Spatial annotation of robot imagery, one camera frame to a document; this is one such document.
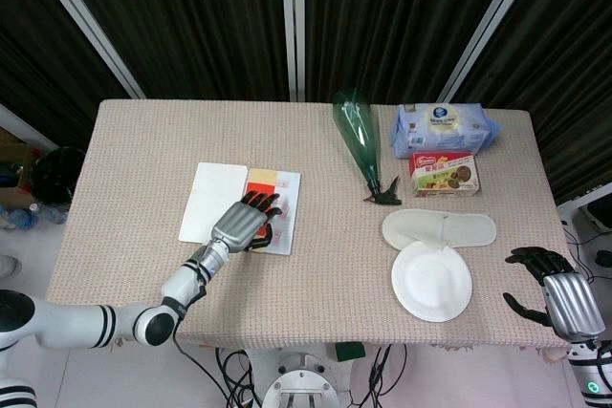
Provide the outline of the brown cardboard box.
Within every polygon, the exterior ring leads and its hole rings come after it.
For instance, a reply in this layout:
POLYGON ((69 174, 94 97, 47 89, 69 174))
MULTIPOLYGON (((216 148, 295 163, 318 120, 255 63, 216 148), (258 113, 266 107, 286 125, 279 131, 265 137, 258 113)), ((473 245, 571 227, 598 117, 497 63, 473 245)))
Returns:
POLYGON ((31 172, 42 152, 0 127, 0 205, 27 209, 34 202, 31 172))

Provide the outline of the green block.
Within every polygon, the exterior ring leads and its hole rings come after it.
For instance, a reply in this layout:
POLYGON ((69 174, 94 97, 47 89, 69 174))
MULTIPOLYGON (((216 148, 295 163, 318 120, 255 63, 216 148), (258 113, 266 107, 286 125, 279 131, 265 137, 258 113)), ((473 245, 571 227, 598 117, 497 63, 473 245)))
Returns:
POLYGON ((366 356, 364 345, 359 341, 339 342, 334 345, 337 362, 360 359, 366 356))

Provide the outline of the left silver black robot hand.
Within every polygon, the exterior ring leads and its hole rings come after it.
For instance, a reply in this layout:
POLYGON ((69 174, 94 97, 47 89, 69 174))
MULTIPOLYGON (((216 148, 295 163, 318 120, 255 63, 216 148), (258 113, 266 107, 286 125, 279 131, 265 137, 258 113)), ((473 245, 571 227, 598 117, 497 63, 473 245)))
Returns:
POLYGON ((211 240, 223 243, 228 253, 267 247, 273 239, 271 220, 282 214, 274 206, 278 198, 277 193, 247 192, 213 226, 211 240))

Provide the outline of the notebook with yellow cover band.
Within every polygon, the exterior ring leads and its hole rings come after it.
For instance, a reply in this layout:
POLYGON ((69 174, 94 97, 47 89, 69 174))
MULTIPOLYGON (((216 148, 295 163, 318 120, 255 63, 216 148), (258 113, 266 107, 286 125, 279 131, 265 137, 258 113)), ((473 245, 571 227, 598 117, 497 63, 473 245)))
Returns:
MULTIPOLYGON (((198 164, 178 235, 186 243, 203 244, 213 225, 231 204, 245 194, 251 168, 245 165, 201 162, 198 164)), ((272 219, 273 239, 263 252, 289 256, 292 252, 301 175, 276 171, 274 203, 282 214, 272 219)))

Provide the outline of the white disposable slipper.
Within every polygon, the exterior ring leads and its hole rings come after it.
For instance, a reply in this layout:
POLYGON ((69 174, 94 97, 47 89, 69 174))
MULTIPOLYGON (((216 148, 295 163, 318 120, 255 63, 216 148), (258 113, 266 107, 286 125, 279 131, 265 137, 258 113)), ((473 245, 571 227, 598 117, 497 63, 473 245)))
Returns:
POLYGON ((386 216, 382 236, 392 247, 403 249, 415 242, 431 247, 483 247, 496 240, 494 221, 484 214, 401 209, 386 216))

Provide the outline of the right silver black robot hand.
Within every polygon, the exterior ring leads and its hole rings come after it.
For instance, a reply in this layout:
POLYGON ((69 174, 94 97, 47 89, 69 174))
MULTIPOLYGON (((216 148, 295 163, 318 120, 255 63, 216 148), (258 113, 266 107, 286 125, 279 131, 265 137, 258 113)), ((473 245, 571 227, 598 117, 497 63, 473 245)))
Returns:
POLYGON ((519 316, 544 327, 568 343, 595 340, 605 332, 605 324, 586 277, 575 270, 561 254, 543 247, 518 247, 506 258, 520 264, 536 279, 545 301, 545 310, 521 305, 505 292, 506 304, 519 316))

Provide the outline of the white paper plate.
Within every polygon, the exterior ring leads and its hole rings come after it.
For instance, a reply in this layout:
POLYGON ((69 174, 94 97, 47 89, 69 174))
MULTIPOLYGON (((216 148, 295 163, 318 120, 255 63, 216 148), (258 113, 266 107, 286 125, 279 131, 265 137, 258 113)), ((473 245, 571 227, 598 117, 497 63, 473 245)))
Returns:
POLYGON ((451 247, 432 247, 421 241, 398 253, 391 284, 403 308, 426 322, 458 317, 472 296, 471 274, 463 257, 451 247))

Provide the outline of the beige woven tablecloth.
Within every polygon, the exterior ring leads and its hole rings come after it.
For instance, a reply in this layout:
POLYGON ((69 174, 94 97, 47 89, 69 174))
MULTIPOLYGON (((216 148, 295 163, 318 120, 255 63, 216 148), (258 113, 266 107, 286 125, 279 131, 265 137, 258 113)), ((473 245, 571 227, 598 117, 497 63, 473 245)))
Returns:
POLYGON ((295 171, 301 176, 289 256, 237 254, 182 324, 182 339, 236 348, 362 341, 445 346, 557 347, 548 328, 503 299, 543 307, 530 273, 506 259, 516 247, 566 253, 534 127, 525 111, 491 110, 502 127, 477 156, 480 191, 416 198, 407 167, 381 147, 384 182, 399 180, 406 208, 483 213, 495 241, 464 247, 472 296, 457 318, 409 314, 391 284, 396 250, 383 238, 389 208, 368 190, 324 103, 108 99, 93 134, 47 290, 61 304, 160 303, 161 285, 192 254, 179 240, 201 162, 295 171))

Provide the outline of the green bottle black spray trigger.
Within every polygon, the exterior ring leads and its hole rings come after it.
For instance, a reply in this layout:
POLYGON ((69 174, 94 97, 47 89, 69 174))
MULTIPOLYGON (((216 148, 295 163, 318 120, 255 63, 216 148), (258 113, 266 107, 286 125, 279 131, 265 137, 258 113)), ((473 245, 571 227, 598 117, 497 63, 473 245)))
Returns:
POLYGON ((350 88, 336 92, 332 105, 334 122, 370 192, 365 200, 379 205, 401 205, 397 195, 399 177, 386 189, 381 184, 380 131, 371 104, 359 89, 350 88))

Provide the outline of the white equipment stand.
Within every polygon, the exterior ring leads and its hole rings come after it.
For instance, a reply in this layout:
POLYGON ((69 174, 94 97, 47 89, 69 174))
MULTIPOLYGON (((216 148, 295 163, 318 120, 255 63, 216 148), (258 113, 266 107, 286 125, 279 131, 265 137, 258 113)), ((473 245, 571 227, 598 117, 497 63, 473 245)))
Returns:
POLYGON ((574 246, 612 236, 612 182, 588 189, 557 207, 562 229, 574 246))

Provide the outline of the red and tan bookmark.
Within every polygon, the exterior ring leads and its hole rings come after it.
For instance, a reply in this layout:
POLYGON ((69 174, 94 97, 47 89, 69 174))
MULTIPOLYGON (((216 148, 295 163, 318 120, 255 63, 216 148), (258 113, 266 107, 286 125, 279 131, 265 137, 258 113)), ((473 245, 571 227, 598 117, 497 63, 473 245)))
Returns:
MULTIPOLYGON (((252 197, 262 195, 261 202, 275 193, 277 172, 268 169, 252 168, 247 177, 245 193, 252 193, 252 197)), ((260 250, 267 247, 272 240, 272 226, 265 223, 253 238, 249 250, 260 250)))

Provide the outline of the red green biscuit box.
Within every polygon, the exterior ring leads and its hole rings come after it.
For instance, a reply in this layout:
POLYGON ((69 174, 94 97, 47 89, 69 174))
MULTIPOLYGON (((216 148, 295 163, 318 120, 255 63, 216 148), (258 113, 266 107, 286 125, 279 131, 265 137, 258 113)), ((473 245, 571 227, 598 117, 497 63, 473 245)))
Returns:
POLYGON ((467 151, 416 152, 408 167, 415 197, 473 196, 480 189, 474 155, 467 151))

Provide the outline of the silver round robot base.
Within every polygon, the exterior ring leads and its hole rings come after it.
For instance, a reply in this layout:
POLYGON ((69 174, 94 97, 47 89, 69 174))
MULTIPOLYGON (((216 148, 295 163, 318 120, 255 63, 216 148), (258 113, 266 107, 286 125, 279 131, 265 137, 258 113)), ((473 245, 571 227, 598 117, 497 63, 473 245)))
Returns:
POLYGON ((337 362, 335 344, 248 349, 261 408, 349 408, 356 360, 337 362))

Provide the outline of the clear water bottle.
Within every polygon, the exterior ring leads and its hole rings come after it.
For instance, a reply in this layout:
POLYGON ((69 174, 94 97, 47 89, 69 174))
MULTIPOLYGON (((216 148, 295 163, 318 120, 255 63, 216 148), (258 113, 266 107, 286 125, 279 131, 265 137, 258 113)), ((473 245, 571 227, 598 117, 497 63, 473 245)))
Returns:
POLYGON ((38 219, 46 220, 55 225, 63 225, 67 221, 67 214, 65 212, 44 204, 33 203, 30 205, 30 211, 38 219))

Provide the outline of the white metal frame post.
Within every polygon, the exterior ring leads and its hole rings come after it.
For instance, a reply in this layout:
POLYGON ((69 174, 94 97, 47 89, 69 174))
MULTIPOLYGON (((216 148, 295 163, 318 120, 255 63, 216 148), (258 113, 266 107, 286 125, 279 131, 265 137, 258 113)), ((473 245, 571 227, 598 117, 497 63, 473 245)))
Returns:
POLYGON ((58 0, 76 26, 92 45, 123 90, 132 98, 146 98, 144 90, 133 76, 111 40, 91 13, 84 0, 58 0))
POLYGON ((290 101, 306 100, 306 1, 283 0, 290 101))
POLYGON ((437 104, 452 102, 515 1, 491 0, 437 97, 437 104))

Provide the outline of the blue water bottle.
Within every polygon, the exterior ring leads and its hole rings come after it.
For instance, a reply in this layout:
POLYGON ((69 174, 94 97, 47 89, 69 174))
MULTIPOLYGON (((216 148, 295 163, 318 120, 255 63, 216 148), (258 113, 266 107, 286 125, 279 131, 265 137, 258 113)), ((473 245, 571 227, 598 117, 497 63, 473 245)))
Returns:
POLYGON ((37 223, 36 216, 24 209, 7 210, 0 206, 1 229, 31 229, 37 223))

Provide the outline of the white frame rail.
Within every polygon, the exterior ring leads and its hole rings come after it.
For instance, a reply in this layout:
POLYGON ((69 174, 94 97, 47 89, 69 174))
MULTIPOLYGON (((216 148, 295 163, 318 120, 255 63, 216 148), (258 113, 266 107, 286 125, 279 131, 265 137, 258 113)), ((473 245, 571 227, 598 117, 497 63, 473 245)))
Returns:
POLYGON ((58 145, 36 130, 27 121, 0 103, 0 127, 24 142, 44 151, 53 151, 58 145))

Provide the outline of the blue tissue pack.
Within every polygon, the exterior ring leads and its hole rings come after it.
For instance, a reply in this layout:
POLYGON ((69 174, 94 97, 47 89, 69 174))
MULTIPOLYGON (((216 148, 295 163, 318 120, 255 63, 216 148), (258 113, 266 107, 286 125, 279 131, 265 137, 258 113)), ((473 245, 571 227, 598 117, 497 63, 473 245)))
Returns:
POLYGON ((488 148, 501 131, 480 104, 400 104, 390 145, 398 159, 415 152, 468 151, 488 148))

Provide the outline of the black curtain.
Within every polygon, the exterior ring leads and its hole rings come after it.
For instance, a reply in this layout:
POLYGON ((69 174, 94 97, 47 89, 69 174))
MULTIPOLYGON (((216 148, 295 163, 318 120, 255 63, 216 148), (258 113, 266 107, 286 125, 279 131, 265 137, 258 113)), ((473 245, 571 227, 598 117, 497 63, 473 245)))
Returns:
MULTIPOLYGON (((305 97, 432 103, 492 0, 305 0, 305 97)), ((286 101, 283 0, 83 0, 150 98, 286 101)), ((59 0, 0 0, 0 104, 86 148, 126 90, 59 0)), ((528 112, 554 197, 612 183, 612 0, 515 0, 454 102, 528 112)))

